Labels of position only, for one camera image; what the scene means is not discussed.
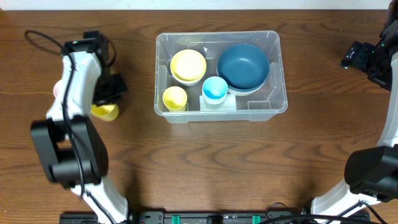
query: green tape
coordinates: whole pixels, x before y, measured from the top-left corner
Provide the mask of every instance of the green tape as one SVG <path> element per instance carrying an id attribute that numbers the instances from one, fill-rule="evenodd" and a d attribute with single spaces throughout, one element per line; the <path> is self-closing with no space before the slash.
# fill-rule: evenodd
<path id="1" fill-rule="evenodd" d="M 259 215 L 253 215 L 252 216 L 252 223 L 253 224 L 259 224 L 261 222 L 261 217 Z"/>
<path id="2" fill-rule="evenodd" d="M 180 224 L 180 216 L 172 215 L 172 224 Z"/>

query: wooden surface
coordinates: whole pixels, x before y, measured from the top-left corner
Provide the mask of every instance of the wooden surface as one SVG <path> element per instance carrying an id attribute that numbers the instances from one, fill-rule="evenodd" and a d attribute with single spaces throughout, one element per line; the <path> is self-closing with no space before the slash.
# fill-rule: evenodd
<path id="1" fill-rule="evenodd" d="M 62 61 L 26 29 L 60 42 L 99 29 L 118 50 L 130 92 L 111 123 L 93 118 L 109 175 L 132 206 L 187 210 L 299 207 L 343 178 L 348 156 L 374 147 L 389 93 L 339 62 L 354 40 L 376 43 L 386 11 L 7 11 L 0 17 L 0 223 L 57 223 L 90 209 L 42 170 L 29 128 L 43 119 Z M 154 112 L 155 39 L 162 32 L 275 30 L 289 107 L 264 123 L 169 124 Z M 46 41 L 39 41 L 53 47 Z M 398 202 L 374 208 L 389 223 Z"/>

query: pink object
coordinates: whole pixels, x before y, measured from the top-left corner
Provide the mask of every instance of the pink object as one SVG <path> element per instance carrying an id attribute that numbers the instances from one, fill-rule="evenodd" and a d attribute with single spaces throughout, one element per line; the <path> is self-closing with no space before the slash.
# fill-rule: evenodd
<path id="1" fill-rule="evenodd" d="M 52 93 L 54 94 L 54 97 L 57 98 L 58 92 L 60 91 L 62 86 L 62 80 L 59 80 L 55 86 L 54 89 L 52 90 Z"/>

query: light blue cup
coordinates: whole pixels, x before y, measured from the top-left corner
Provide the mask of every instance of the light blue cup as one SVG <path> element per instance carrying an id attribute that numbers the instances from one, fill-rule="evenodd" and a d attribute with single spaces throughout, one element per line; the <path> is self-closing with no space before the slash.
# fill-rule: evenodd
<path id="1" fill-rule="evenodd" d="M 210 105 L 219 105 L 224 102 L 227 93 L 228 84 L 223 78 L 210 77 L 203 83 L 203 99 Z"/>

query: bowl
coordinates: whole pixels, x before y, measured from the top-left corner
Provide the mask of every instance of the bowl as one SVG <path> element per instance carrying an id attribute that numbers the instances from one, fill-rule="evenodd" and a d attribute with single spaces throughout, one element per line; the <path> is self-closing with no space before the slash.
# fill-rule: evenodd
<path id="1" fill-rule="evenodd" d="M 163 93 L 163 104 L 170 112 L 185 111 L 187 100 L 187 92 L 179 86 L 171 86 Z"/>
<path id="2" fill-rule="evenodd" d="M 206 73 L 206 59 L 196 50 L 182 50 L 173 56 L 170 71 L 181 84 L 194 85 Z"/>
<path id="3" fill-rule="evenodd" d="M 227 93 L 228 84 L 220 77 L 210 77 L 203 82 L 203 99 L 211 105 L 218 105 L 224 102 Z"/>
<path id="4" fill-rule="evenodd" d="M 267 55 L 251 44 L 233 45 L 220 55 L 217 75 L 232 94 L 248 95 L 265 84 L 270 70 Z"/>

